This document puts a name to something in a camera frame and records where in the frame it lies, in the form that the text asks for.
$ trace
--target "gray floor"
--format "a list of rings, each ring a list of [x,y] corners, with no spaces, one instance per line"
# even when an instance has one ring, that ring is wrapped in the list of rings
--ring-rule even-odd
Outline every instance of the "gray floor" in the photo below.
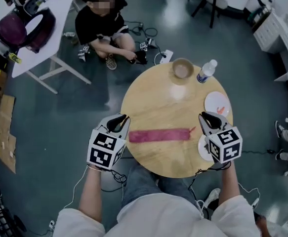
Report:
[[[218,61],[215,77],[225,88],[232,104],[234,125],[244,139],[244,150],[288,148],[274,132],[273,122],[288,117],[288,89],[274,79],[279,71],[272,57],[260,50],[250,27],[243,20],[221,16],[210,29],[210,7],[195,18],[190,14],[200,0],[127,0],[125,20],[142,21],[155,27],[162,50],[174,51],[173,59],[184,57],[202,66]],[[74,31],[75,12],[68,17],[66,31]],[[143,36],[135,37],[142,42]],[[69,72],[47,79],[59,90],[54,95],[27,75],[9,79],[6,94],[16,97],[11,133],[17,138],[14,175],[0,162],[0,188],[3,202],[32,231],[44,233],[51,219],[72,199],[73,186],[85,169],[88,140],[98,122],[120,111],[123,97],[132,81],[153,65],[157,53],[148,52],[146,66],[131,66],[118,60],[114,72],[106,69],[94,53],[86,63],[77,58],[78,47],[63,39],[60,57],[92,81],[87,85]],[[34,73],[43,74],[49,63]],[[116,170],[127,174],[132,159],[118,162]],[[271,155],[244,154],[236,160],[239,182],[261,193],[258,213],[279,224],[288,217],[288,169]],[[205,199],[220,185],[220,173],[199,175],[193,185],[198,199]],[[102,187],[119,187],[110,173],[103,174]],[[76,192],[77,207],[82,185]],[[253,202],[257,193],[244,194]],[[103,194],[103,224],[108,230],[116,223],[121,207],[121,191]]]

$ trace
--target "pink cloth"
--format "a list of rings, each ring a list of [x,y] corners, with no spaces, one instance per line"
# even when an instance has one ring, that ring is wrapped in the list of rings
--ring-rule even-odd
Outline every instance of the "pink cloth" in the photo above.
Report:
[[[142,143],[150,141],[189,140],[190,130],[187,128],[132,131],[128,133],[129,141]]]

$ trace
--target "shoe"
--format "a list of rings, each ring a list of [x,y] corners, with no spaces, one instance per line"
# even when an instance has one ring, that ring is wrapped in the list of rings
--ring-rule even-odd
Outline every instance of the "shoe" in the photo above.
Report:
[[[281,138],[281,134],[285,130],[284,127],[281,126],[278,121],[274,122],[274,126],[276,128],[278,138]]]
[[[110,54],[106,59],[106,66],[109,70],[115,70],[117,68],[116,61],[112,54]]]
[[[216,188],[216,189],[212,190],[204,202],[204,207],[207,208],[210,203],[217,200],[219,198],[220,193],[221,193],[220,188]]]
[[[276,160],[281,160],[280,154],[284,151],[284,149],[281,149],[277,154],[276,154]]]

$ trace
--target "round wooden table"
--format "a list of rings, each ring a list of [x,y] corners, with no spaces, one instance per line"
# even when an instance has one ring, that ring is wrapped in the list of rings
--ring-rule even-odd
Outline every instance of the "round wooden table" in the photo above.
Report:
[[[227,95],[214,77],[199,83],[199,67],[194,66],[194,74],[188,79],[178,79],[171,65],[160,64],[142,73],[129,87],[121,113],[131,118],[129,131],[196,127],[188,141],[130,143],[127,137],[129,151],[146,169],[160,176],[183,178],[213,165],[198,151],[203,134],[199,114],[205,111],[204,101],[210,92]],[[231,109],[227,120],[233,124]]]

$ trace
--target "power strip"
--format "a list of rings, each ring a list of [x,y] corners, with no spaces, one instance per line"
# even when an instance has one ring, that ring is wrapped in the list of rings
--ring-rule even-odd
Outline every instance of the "power strip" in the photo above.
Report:
[[[160,61],[160,64],[163,64],[163,63],[168,63],[170,62],[171,58],[172,58],[172,55],[173,55],[173,52],[170,51],[170,50],[166,50],[164,53],[163,53],[166,57],[162,58],[161,61]]]

